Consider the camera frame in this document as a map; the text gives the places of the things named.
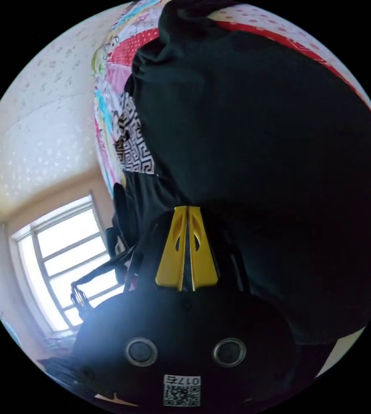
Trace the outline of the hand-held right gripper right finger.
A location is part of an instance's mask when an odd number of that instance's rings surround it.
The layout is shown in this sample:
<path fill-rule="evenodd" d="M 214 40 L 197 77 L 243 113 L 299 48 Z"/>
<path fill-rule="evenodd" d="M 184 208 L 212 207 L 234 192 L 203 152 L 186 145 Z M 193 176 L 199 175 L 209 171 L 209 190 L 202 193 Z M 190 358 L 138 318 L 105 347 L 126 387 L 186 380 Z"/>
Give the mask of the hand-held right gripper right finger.
<path fill-rule="evenodd" d="M 189 207 L 189 235 L 193 290 L 215 286 L 217 270 L 199 207 Z"/>

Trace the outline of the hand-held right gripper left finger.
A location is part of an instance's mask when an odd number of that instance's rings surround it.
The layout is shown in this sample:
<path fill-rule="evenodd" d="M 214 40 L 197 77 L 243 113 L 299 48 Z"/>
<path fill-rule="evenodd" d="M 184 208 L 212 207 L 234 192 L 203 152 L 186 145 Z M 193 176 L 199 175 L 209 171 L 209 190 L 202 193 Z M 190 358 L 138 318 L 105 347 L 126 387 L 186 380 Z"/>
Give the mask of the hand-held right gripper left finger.
<path fill-rule="evenodd" d="M 182 290 L 187 223 L 188 207 L 176 207 L 156 273 L 156 284 L 159 287 Z"/>

